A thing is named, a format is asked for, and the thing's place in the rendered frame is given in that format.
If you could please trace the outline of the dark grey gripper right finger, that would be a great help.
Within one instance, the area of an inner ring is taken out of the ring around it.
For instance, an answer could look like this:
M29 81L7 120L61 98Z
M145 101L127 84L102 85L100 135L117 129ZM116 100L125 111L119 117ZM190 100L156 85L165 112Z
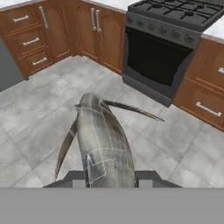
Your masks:
M168 180L162 179L156 171L135 171L137 188L180 188Z

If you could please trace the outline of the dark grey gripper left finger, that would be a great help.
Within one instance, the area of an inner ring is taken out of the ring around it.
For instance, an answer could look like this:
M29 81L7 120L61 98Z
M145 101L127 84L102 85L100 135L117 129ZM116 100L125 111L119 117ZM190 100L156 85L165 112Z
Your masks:
M45 187L48 188L85 188L85 179L83 171L69 171L67 175L56 182L52 182Z

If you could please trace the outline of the grey fish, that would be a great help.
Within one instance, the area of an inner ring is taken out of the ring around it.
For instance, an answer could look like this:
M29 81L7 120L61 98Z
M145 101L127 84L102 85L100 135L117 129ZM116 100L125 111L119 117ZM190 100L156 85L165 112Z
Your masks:
M76 104L76 117L60 146L55 175L58 175L67 152L78 139L87 187L134 187L136 174L130 144L123 127L110 110L137 112L159 121L159 116L118 101L102 99L85 93Z

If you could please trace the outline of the brown wooden drawer front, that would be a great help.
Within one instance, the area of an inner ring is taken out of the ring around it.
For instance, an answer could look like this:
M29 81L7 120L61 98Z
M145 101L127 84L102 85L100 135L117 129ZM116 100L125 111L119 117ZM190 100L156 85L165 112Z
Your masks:
M37 23L34 12L29 7L19 7L0 13L0 23L4 32L14 32Z
M47 48L36 51L19 59L28 76L48 67L53 63L52 56Z
M196 102L201 102L203 106L215 112L221 112L222 116L212 115L204 109L196 107ZM173 104L224 132L224 95L188 79L183 79L175 95Z
M40 29L10 35L7 40L18 56L22 56L46 45L45 38Z
M185 76L224 92L224 73L219 73L221 67L224 68L224 44L203 38Z

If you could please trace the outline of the black oven door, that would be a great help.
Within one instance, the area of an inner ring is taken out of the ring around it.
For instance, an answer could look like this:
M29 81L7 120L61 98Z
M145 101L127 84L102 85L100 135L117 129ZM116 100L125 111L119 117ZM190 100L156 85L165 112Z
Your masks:
M193 49L127 27L122 80L169 108L192 58Z

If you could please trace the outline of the dark grey appliance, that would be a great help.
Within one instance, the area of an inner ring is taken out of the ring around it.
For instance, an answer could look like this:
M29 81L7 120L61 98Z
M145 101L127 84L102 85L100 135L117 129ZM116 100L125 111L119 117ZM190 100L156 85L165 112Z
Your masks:
M23 81L24 77L4 40L0 38L0 92Z

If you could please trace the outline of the brown wooden cupboard door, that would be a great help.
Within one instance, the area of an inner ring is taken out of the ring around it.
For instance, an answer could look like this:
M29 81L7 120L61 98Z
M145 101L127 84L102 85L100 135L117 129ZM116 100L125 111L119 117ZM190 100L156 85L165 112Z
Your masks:
M55 61L63 60L67 58L71 52L59 2L58 0L45 0L41 2L38 7L39 6L44 8L47 23L49 25L49 28L46 29L40 10L38 9L53 59Z
M123 71L123 41L125 14L106 9L98 8L100 24L100 49L101 63L117 74Z
M95 31L91 23L91 11L93 8L89 3L77 0L74 3L76 22L79 28L80 51L83 55L92 60L97 60L97 51L95 50Z

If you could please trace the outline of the dark grey stove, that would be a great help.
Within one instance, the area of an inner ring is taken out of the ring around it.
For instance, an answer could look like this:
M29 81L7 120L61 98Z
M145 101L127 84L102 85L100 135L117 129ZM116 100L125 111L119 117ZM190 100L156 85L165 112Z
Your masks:
M202 33L223 15L224 3L208 3L204 0L140 0L128 7L125 30L129 27L193 49L194 56ZM142 26L136 25L137 19L142 21ZM155 30L150 31L148 24L155 25ZM161 26L168 29L166 34L159 32ZM180 33L179 38L172 37L173 30ZM186 34L194 37L191 44L185 42Z

